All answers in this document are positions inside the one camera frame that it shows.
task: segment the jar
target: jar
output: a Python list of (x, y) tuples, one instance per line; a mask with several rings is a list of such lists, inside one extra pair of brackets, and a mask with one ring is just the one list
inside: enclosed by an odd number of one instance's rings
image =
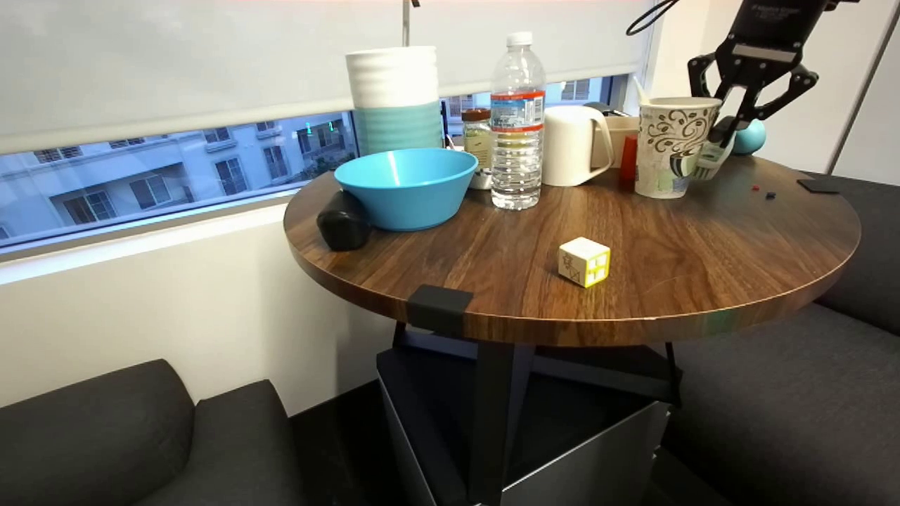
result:
[(462, 149), (477, 158), (473, 187), (489, 187), (496, 134), (489, 130), (489, 110), (475, 106), (462, 113)]

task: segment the ceramic mug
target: ceramic mug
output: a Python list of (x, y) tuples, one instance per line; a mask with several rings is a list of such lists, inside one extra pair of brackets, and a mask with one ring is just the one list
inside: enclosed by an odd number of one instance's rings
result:
[(690, 187), (701, 147), (721, 113), (721, 97), (670, 95), (641, 104), (638, 119), (638, 182), (652, 199), (681, 199)]
[(545, 185), (583, 185), (612, 166), (605, 114), (593, 106), (545, 110)]

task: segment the black cushion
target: black cushion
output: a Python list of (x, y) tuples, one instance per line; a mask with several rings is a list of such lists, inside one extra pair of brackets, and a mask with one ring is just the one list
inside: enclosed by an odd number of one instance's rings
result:
[(202, 400), (186, 471), (140, 506), (302, 506), (302, 467), (271, 381)]
[(0, 409), (4, 506), (127, 506), (172, 480), (195, 401), (155, 360)]
[(666, 446), (733, 502), (900, 502), (900, 341), (828, 307), (674, 342)]
[(864, 224), (864, 239), (825, 307), (900, 334), (900, 187), (861, 179), (818, 179), (843, 194)]

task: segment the glass window pane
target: glass window pane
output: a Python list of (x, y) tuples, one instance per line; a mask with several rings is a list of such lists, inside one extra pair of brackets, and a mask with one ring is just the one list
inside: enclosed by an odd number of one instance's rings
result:
[[(610, 106), (612, 78), (573, 78), (573, 82), (551, 82), (545, 90), (545, 106), (559, 104), (597, 104)], [(489, 90), (469, 95), (449, 95), (447, 104), (447, 134), (462, 138), (462, 113), (469, 106), (489, 106)]]
[[(321, 133), (316, 149), (303, 149), (309, 133)], [(351, 113), (0, 155), (0, 255), (296, 187), (355, 155)]]

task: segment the white wall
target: white wall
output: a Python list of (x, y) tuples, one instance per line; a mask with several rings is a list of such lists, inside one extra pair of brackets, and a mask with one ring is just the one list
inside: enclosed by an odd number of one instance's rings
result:
[(373, 380), (392, 324), (316, 286), (281, 214), (0, 263), (0, 404), (155, 357), (195, 400), (268, 376), (289, 412)]
[[(687, 58), (711, 52), (722, 41), (738, 5), (739, 0), (679, 3), (662, 19), (646, 93), (690, 95)], [(894, 5), (897, 0), (861, 0), (822, 15), (804, 45), (804, 64), (818, 74), (818, 85), (767, 120), (762, 158), (804, 171), (828, 171)]]
[(900, 185), (900, 33), (894, 29), (866, 102), (850, 130), (836, 175)]

